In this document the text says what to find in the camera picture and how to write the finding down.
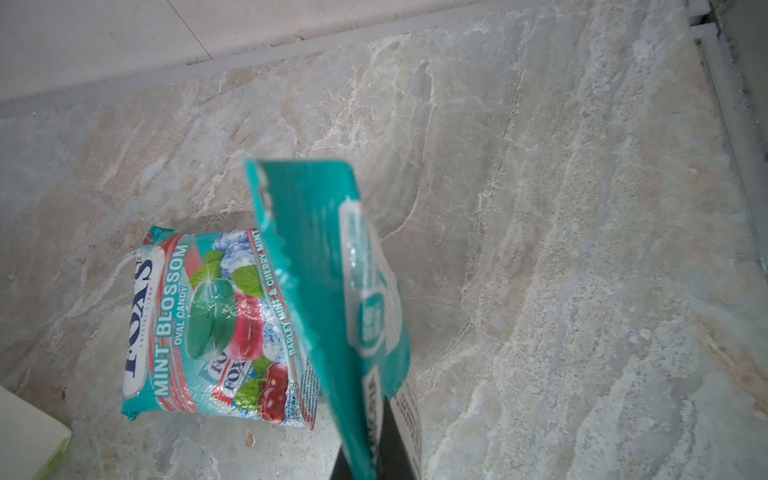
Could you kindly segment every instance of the black object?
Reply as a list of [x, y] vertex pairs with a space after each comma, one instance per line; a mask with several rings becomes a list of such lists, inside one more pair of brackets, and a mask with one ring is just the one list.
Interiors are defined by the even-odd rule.
[[[411, 464], [408, 460], [406, 446], [402, 442], [400, 431], [397, 429], [389, 399], [384, 398], [384, 423], [382, 424], [382, 439], [379, 444], [379, 480], [415, 480]], [[339, 449], [336, 464], [333, 466], [330, 480], [354, 480], [344, 452]]]

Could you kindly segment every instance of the marble surface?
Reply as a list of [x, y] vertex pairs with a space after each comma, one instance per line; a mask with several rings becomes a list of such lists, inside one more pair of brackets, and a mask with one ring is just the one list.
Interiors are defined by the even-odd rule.
[[425, 478], [768, 476], [768, 286], [680, 3], [564, 0], [0, 121], [0, 383], [72, 427], [53, 478], [329, 472], [323, 406], [313, 432], [119, 413], [144, 232], [252, 225], [249, 155], [354, 164]]

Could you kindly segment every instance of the gray trim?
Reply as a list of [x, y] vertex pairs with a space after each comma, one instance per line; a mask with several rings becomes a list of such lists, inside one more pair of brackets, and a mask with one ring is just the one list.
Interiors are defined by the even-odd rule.
[[114, 94], [126, 91], [181, 83], [192, 78], [221, 73], [235, 68], [253, 67], [254, 65], [330, 50], [344, 45], [364, 43], [389, 35], [424, 30], [426, 28], [447, 27], [461, 24], [467, 20], [479, 20], [486, 15], [537, 8], [552, 3], [552, 0], [488, 0], [463, 7], [448, 8], [440, 12], [402, 18], [393, 22], [342, 31], [323, 37], [310, 38], [296, 43], [264, 48], [230, 57], [216, 58], [194, 65], [161, 68], [124, 77], [109, 78], [103, 81], [40, 93], [0, 104], [0, 118], [15, 117], [33, 111], [47, 111], [52, 108], [81, 102], [100, 101]]
[[737, 73], [729, 61], [728, 45], [722, 40], [714, 23], [690, 28], [700, 45], [704, 66], [714, 89], [723, 124], [733, 154], [733, 164], [741, 177], [747, 212], [757, 239], [760, 264], [768, 274], [768, 161], [750, 110], [739, 88]]

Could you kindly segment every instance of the candy bag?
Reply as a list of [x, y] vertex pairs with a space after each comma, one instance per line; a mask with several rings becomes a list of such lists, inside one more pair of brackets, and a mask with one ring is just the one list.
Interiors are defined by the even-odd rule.
[[128, 418], [164, 410], [312, 428], [317, 393], [258, 229], [150, 229], [134, 274]]
[[284, 305], [316, 370], [349, 470], [357, 480], [379, 478], [382, 424], [391, 409], [407, 458], [389, 460], [409, 469], [399, 478], [421, 478], [399, 287], [363, 215], [352, 168], [342, 161], [248, 161], [246, 174]]

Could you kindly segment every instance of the red cherry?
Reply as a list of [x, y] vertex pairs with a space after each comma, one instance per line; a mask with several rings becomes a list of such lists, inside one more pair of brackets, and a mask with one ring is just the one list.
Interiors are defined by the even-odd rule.
[[288, 366], [282, 363], [273, 363], [266, 368], [264, 384], [277, 387], [280, 391], [288, 390]]
[[283, 423], [286, 418], [286, 393], [280, 389], [268, 386], [259, 394], [257, 402], [258, 414], [268, 422]]
[[225, 352], [234, 360], [254, 360], [264, 351], [261, 308], [256, 297], [235, 292], [237, 301], [237, 324]]

